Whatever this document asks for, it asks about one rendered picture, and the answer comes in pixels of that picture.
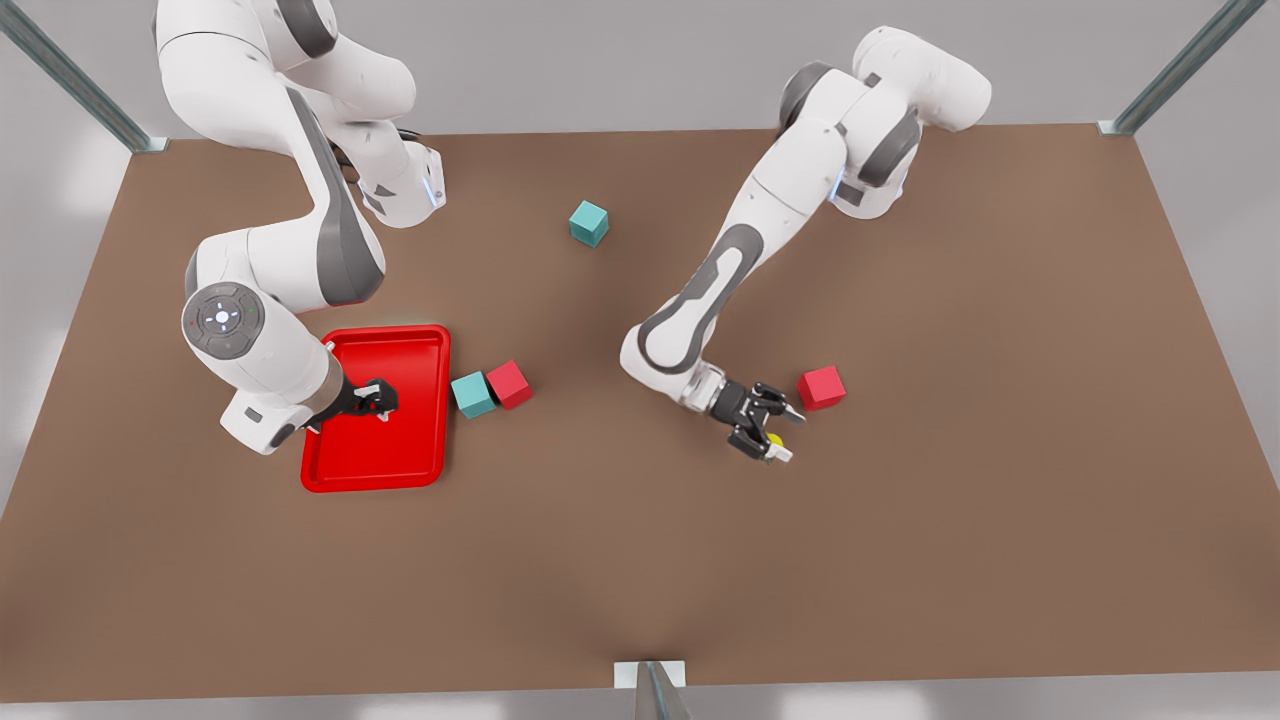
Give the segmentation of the red cube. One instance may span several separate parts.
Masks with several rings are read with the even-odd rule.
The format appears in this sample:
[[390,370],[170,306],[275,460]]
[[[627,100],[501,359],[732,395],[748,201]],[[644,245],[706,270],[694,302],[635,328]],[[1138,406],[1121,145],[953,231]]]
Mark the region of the red cube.
[[832,407],[847,395],[835,365],[803,373],[797,380],[797,392],[803,406],[809,413]]
[[532,388],[515,360],[489,370],[485,379],[503,409],[512,410],[532,397]]

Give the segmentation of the red plastic tray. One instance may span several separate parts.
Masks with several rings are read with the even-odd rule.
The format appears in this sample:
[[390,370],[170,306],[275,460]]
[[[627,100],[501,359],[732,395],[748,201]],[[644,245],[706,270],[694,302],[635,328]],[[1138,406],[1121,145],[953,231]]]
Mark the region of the red plastic tray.
[[307,433],[302,486],[315,493],[431,484],[445,459],[451,334],[442,325],[338,329],[325,336],[352,380],[384,379],[399,406],[388,421],[339,415]]

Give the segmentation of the silver frame post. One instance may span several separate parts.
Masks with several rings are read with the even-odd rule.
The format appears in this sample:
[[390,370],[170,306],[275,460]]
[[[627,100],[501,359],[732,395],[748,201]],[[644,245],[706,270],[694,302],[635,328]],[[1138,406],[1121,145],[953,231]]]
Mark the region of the silver frame post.
[[166,150],[168,138],[145,132],[13,0],[0,0],[0,31],[131,152]]
[[635,689],[634,720],[691,720],[678,688],[687,685],[684,660],[614,662],[614,688]]
[[1226,0],[1174,59],[1114,118],[1102,136],[1132,137],[1270,0]]

